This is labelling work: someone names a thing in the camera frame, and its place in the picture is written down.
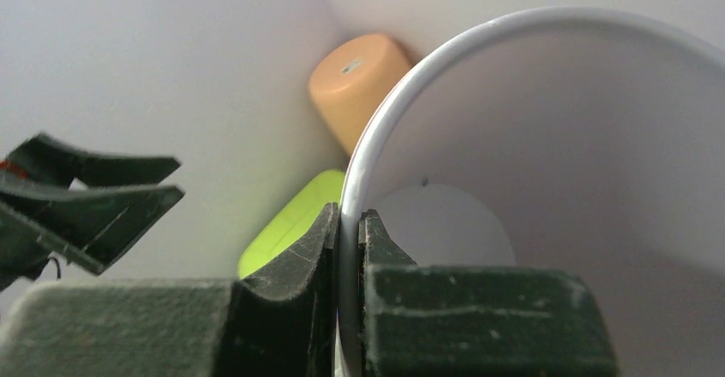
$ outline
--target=orange object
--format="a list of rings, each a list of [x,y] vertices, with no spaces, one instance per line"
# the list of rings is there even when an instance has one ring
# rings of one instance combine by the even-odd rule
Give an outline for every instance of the orange object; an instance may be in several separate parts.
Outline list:
[[[317,65],[309,77],[309,95],[348,155],[375,110],[410,68],[402,49],[382,33],[352,39]]]

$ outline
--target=green object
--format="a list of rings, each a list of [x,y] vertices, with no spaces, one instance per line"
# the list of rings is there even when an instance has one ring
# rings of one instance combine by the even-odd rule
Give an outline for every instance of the green object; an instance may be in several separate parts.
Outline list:
[[[338,203],[345,173],[326,170],[311,180],[256,236],[239,259],[244,278],[277,257],[312,226],[322,206]]]

